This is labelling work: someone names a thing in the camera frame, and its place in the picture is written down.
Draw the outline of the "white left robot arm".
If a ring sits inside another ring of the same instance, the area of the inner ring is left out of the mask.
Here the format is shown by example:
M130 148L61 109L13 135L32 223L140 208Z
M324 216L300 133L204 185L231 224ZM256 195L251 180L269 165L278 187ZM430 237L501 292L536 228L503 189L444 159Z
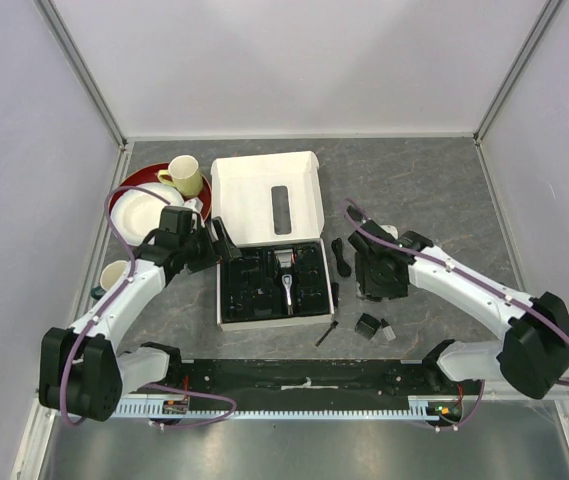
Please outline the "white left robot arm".
M177 348L150 342L119 355L118 346L176 275L240 256L221 218L203 221L186 207L163 208L158 226L130 250L126 270L114 286L68 328L53 327L43 336L40 404L75 425L84 419L107 420L123 395L143 387L175 392L184 378Z

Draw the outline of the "small clear oil bottle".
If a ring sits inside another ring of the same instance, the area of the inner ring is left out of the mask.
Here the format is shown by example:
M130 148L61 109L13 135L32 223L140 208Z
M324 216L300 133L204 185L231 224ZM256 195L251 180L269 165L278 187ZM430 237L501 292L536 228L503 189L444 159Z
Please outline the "small clear oil bottle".
M385 320L380 320L381 329L387 341L391 342L396 339L396 334L391 325Z

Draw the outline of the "silver black hair clipper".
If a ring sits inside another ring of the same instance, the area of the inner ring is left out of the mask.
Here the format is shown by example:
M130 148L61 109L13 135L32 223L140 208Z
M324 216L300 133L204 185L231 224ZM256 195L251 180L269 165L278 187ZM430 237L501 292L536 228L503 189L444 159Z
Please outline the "silver black hair clipper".
M292 316L293 307L293 265L294 251L292 248L275 250L275 259L281 275L281 283L284 288L287 314Z

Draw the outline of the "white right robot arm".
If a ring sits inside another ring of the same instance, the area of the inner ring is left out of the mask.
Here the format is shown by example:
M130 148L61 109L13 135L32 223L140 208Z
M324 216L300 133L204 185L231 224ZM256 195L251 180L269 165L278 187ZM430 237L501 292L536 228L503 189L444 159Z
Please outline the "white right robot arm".
M569 313L558 296L513 290L454 260L416 232L394 237L372 220L358 225L348 241L356 251L364 297L404 298L416 287L493 334L490 341L438 344L421 371L429 391L441 394L463 381L503 379L520 394L542 399L562 384L569 369Z

